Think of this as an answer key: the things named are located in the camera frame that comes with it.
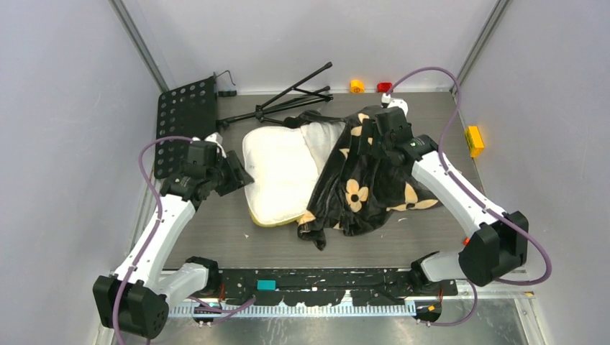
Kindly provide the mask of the white pillow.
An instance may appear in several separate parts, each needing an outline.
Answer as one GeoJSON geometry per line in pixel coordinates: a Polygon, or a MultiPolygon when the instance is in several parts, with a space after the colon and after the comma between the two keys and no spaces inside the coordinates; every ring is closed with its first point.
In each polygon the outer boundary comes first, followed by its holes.
{"type": "Polygon", "coordinates": [[[306,212],[311,194],[345,124],[313,122],[296,129],[263,126],[242,141],[251,218],[261,227],[282,226],[306,212]]]}

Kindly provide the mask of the black floral pillowcase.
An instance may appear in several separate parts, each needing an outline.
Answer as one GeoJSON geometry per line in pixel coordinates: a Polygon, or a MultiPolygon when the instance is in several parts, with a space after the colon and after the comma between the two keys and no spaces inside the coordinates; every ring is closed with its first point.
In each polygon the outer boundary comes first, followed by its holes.
{"type": "Polygon", "coordinates": [[[310,124],[340,128],[306,210],[297,221],[298,237],[312,242],[318,250],[327,245],[325,229],[358,236],[381,228],[395,211],[441,206],[436,195],[417,182],[405,167],[358,154],[363,122],[373,119],[380,110],[380,106],[366,106],[343,118],[308,110],[286,119],[286,123],[299,129],[310,124]]]}

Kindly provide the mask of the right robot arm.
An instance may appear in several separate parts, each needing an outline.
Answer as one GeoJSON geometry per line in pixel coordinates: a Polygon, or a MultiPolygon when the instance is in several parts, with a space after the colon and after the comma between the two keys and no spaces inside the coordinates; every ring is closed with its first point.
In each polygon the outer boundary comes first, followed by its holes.
{"type": "Polygon", "coordinates": [[[483,287],[527,261],[527,239],[512,228],[527,231],[527,218],[519,211],[507,213],[485,198],[429,136],[415,137],[401,108],[380,109],[363,132],[373,139],[372,153],[408,169],[457,219],[468,238],[460,251],[433,252],[412,262],[415,292],[428,295],[443,280],[466,279],[483,287]]]}

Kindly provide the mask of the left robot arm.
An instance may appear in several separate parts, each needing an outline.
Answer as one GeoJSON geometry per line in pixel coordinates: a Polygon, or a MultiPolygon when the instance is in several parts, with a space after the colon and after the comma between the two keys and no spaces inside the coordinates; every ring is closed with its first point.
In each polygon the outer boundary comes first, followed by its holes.
{"type": "Polygon", "coordinates": [[[150,341],[163,330],[170,310],[199,293],[215,296],[221,287],[217,262],[190,257],[173,274],[161,273],[178,237],[211,193],[224,196],[253,183],[237,153],[226,151],[219,134],[198,137],[169,136],[158,140],[187,143],[186,157],[160,187],[148,183],[156,209],[123,263],[93,285],[102,326],[150,341]]]}

